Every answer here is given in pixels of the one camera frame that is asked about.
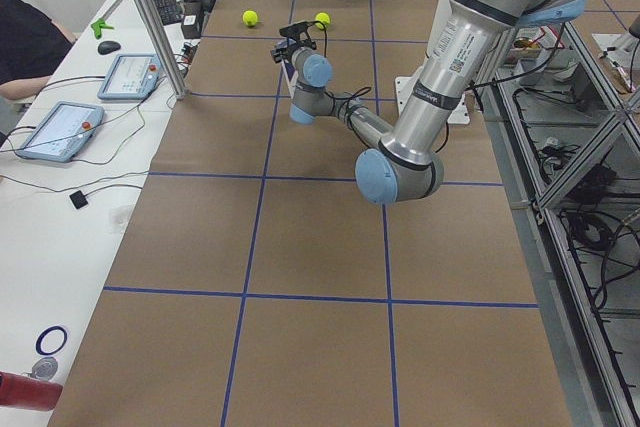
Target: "keyboard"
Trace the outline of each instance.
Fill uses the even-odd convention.
[[[162,25],[175,24],[182,21],[182,9],[176,0],[153,0],[158,9]]]

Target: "red cup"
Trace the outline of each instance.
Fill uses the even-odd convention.
[[[48,411],[56,406],[61,393],[60,384],[0,372],[0,405]]]

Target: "black shirt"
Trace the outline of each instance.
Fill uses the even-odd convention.
[[[53,74],[71,43],[51,19],[21,0],[0,0],[0,85]]]

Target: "blue and white device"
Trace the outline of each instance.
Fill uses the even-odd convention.
[[[107,102],[144,100],[156,88],[160,67],[155,54],[119,54],[107,72],[98,98]]]
[[[102,121],[99,105],[58,102],[27,141],[16,150],[25,159],[68,162],[91,138]]]

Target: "person's arm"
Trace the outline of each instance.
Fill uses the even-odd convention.
[[[58,30],[62,32],[62,35],[64,35],[67,38],[67,40],[72,44],[75,43],[76,40],[78,40],[76,39],[76,36],[73,35],[73,33],[69,29],[67,29],[64,25],[59,24],[55,20],[52,20],[51,23],[55,25],[58,28]]]
[[[18,100],[36,95],[47,85],[50,78],[51,76],[47,75],[46,77],[12,80],[0,84],[0,96],[8,100]]]

